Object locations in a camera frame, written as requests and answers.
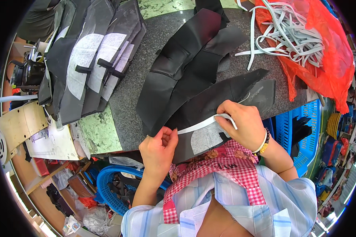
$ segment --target gray granite table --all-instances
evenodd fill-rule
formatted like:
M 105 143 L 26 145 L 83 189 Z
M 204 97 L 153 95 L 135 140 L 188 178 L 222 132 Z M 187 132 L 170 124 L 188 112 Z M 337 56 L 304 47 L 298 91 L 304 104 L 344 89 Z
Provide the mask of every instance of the gray granite table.
M 245 34 L 250 34 L 251 16 L 248 12 L 231 8 L 225 8 L 224 11 L 230 20 L 228 26 L 235 25 L 242 29 Z M 184 10 L 145 20 L 148 31 L 129 66 L 126 77 L 119 83 L 109 100 L 118 140 L 123 151 L 138 149 L 138 145 L 145 138 L 142 133 L 142 121 L 137 115 L 135 108 L 146 75 L 157 57 L 155 55 L 156 51 L 162 49 L 168 39 L 192 16 L 193 10 Z M 256 26 L 255 36 L 259 35 L 261 35 L 261 32 Z M 231 52 L 230 68 L 219 72 L 217 81 L 248 73 L 246 68 L 250 56 L 233 56 L 237 52 L 247 50 L 250 50 L 249 41 Z M 290 111 L 307 102 L 305 90 L 297 90 L 298 94 L 294 102 L 289 101 L 287 78 L 277 57 L 266 54 L 255 55 L 251 71 L 258 68 L 270 70 L 270 73 L 264 78 L 265 80 L 276 80 L 275 104 L 262 115 L 262 119 Z

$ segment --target bracelet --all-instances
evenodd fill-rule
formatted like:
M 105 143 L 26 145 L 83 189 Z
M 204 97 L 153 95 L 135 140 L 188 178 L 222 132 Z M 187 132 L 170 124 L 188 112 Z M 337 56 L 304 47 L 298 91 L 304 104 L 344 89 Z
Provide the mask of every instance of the bracelet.
M 259 147 L 258 150 L 252 152 L 252 154 L 256 155 L 256 156 L 259 156 L 260 154 L 264 153 L 268 144 L 269 144 L 269 139 L 270 139 L 270 132 L 267 128 L 265 128 L 265 140 L 264 140 L 264 143 L 261 144 L 261 146 Z

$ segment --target beaded bracelet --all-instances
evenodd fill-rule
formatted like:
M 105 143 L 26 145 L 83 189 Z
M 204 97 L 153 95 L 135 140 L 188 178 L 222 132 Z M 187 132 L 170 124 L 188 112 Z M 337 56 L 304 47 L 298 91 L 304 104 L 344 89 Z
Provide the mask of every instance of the beaded bracelet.
M 268 130 L 267 128 L 265 128 L 265 130 L 266 130 L 266 139 L 265 139 L 265 142 L 264 142 L 264 144 L 262 145 L 261 149 L 259 149 L 258 151 L 252 153 L 252 154 L 254 154 L 255 156 L 259 156 L 259 155 L 261 155 L 262 153 L 264 153 L 265 150 L 266 150 L 266 148 L 267 148 L 267 146 L 268 146 L 268 144 L 269 144 L 270 132 L 269 132 L 269 130 Z

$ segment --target light blue striped shirt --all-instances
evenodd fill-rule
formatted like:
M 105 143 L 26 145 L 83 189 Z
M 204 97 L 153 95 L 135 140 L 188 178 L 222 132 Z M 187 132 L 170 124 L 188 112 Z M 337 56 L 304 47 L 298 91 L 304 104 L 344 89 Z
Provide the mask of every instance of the light blue striped shirt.
M 266 205 L 250 206 L 245 188 L 219 173 L 192 181 L 173 196 L 179 224 L 164 224 L 163 200 L 156 206 L 131 208 L 124 215 L 124 237 L 196 236 L 211 201 L 216 200 L 253 236 L 307 236 L 317 217 L 314 183 L 307 178 L 285 182 L 265 166 L 256 165 Z

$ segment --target hand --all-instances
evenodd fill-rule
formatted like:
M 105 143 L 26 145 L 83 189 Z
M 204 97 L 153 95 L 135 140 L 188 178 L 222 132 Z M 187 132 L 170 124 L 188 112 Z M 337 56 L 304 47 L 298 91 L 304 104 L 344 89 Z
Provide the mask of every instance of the hand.
M 169 172 L 178 144 L 178 130 L 162 127 L 155 137 L 147 136 L 138 146 L 145 166 L 143 180 L 159 187 Z
M 226 100 L 219 105 L 216 113 L 227 113 L 232 117 L 237 130 L 221 116 L 215 116 L 215 120 L 234 140 L 245 148 L 255 151 L 264 142 L 265 128 L 256 107 Z

